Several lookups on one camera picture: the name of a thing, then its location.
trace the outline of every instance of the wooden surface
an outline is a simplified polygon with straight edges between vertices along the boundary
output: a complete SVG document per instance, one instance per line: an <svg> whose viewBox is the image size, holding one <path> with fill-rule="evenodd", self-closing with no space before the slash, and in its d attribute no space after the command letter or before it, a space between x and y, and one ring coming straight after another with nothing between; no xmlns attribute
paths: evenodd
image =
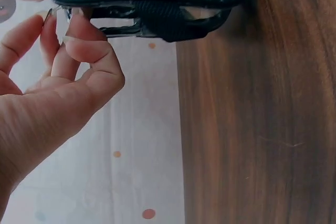
<svg viewBox="0 0 336 224"><path fill-rule="evenodd" d="M336 0L255 0L179 43L186 224L336 223Z"/></svg>

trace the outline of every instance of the wood grain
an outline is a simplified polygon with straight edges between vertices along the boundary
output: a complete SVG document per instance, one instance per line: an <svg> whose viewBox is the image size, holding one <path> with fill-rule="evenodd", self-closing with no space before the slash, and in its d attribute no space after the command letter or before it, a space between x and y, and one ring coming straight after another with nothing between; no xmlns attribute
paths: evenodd
<svg viewBox="0 0 336 224"><path fill-rule="evenodd" d="M336 0L250 0L177 45L186 224L336 223Z"/></svg>

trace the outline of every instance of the white fabric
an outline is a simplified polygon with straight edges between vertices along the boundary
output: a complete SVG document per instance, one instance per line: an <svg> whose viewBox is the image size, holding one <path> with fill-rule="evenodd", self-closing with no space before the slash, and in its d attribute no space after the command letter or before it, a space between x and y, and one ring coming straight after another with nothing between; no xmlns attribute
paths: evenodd
<svg viewBox="0 0 336 224"><path fill-rule="evenodd" d="M51 5L17 1L15 14L0 24L0 37ZM66 29L60 11L59 36ZM111 43L125 87L18 186L2 224L184 223L175 45L142 38ZM79 74L86 67L81 65ZM37 42L11 77L25 90L44 70ZM155 210L153 219L142 217L146 209Z"/></svg>

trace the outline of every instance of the blue dot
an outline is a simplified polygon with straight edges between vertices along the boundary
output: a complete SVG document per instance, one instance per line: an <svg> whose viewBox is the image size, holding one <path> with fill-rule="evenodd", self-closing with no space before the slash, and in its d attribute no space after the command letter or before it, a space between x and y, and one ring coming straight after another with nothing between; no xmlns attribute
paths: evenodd
<svg viewBox="0 0 336 224"><path fill-rule="evenodd" d="M40 211L35 213L35 218L39 221L45 221L46 220L45 214L40 212Z"/></svg>

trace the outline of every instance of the orange dot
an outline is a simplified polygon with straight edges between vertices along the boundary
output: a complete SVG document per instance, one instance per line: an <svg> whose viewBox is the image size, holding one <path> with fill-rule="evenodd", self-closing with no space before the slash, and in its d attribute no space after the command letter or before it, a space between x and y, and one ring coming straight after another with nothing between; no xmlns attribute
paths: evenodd
<svg viewBox="0 0 336 224"><path fill-rule="evenodd" d="M146 219L146 220L150 220L153 219L155 216L155 210L153 209L146 209L143 213L142 213L142 218Z"/></svg>
<svg viewBox="0 0 336 224"><path fill-rule="evenodd" d="M151 49L154 49L156 47L156 44L155 43L149 43L148 46L151 48Z"/></svg>
<svg viewBox="0 0 336 224"><path fill-rule="evenodd" d="M113 152L113 156L114 157L120 157L121 156L121 153L119 151L117 152Z"/></svg>

